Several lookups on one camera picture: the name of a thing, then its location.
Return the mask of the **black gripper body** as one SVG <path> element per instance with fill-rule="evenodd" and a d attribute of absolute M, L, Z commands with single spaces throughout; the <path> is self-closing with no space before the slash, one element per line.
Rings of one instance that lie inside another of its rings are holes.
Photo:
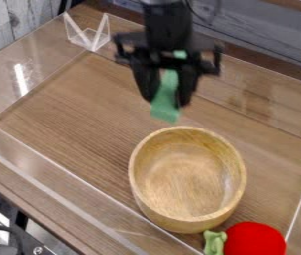
<path fill-rule="evenodd" d="M 162 69 L 191 66 L 199 74 L 220 73 L 222 46 L 192 31 L 191 3 L 142 3 L 144 27 L 117 32 L 115 60 Z"/>

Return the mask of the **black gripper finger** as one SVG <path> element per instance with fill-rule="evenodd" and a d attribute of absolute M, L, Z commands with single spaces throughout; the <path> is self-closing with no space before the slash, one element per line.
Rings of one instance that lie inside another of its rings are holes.
<path fill-rule="evenodd" d="M 139 62 L 132 62 L 131 68 L 140 95 L 150 102 L 159 88 L 159 69 Z"/>
<path fill-rule="evenodd" d="M 178 71 L 176 105 L 183 108 L 190 104 L 196 88 L 199 73 L 191 65 L 183 65 Z"/>

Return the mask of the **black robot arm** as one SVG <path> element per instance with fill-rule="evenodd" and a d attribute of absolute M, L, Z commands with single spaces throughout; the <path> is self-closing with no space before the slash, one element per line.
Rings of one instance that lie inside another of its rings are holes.
<path fill-rule="evenodd" d="M 159 91 L 159 71 L 174 71 L 178 87 L 172 104 L 179 109 L 190 104 L 199 78 L 220 73 L 223 48 L 192 31 L 190 0 L 140 0 L 140 5 L 144 27 L 113 35 L 115 61 L 131 68 L 147 102 Z"/>

